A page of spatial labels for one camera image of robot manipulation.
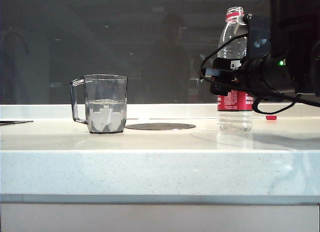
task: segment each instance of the dark background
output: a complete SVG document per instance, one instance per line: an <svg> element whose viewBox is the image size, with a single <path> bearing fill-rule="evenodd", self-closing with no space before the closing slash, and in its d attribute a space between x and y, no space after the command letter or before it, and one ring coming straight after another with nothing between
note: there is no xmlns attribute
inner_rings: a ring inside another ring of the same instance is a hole
<svg viewBox="0 0 320 232"><path fill-rule="evenodd" d="M193 68L186 101L176 102L216 102L206 82L190 79L217 48L226 10L237 5L270 10L269 0L1 0L1 103L68 104L69 82L99 73L128 76L128 103L159 103L147 100L145 86L152 90L162 73L146 79L142 71L171 12L183 18L179 44Z"/></svg>

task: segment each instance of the window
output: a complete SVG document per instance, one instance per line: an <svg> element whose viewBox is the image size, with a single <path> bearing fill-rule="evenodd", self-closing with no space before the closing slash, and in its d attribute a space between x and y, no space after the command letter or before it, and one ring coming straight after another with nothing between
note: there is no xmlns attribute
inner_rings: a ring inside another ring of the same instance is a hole
<svg viewBox="0 0 320 232"><path fill-rule="evenodd" d="M1 0L1 103L68 104L87 74L128 76L128 103L216 102L197 71L235 5L269 14L269 0Z"/></svg>

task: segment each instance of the white countertop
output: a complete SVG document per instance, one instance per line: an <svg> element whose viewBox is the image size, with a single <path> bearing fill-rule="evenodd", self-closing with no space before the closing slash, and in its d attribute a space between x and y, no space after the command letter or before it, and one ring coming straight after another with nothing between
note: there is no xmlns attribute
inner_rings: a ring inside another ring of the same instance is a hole
<svg viewBox="0 0 320 232"><path fill-rule="evenodd" d="M90 134L70 119L0 127L1 201L309 204L320 202L320 118L215 119L174 131ZM146 120L127 120L127 125Z"/></svg>

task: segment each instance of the speckled white surface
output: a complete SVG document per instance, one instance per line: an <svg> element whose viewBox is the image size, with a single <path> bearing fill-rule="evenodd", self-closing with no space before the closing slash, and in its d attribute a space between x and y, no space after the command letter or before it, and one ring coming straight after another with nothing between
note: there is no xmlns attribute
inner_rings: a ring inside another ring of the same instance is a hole
<svg viewBox="0 0 320 232"><path fill-rule="evenodd" d="M242 134L220 133L215 119L150 121L196 128L97 135L71 120L2 126L1 194L320 196L319 118L256 119Z"/></svg>

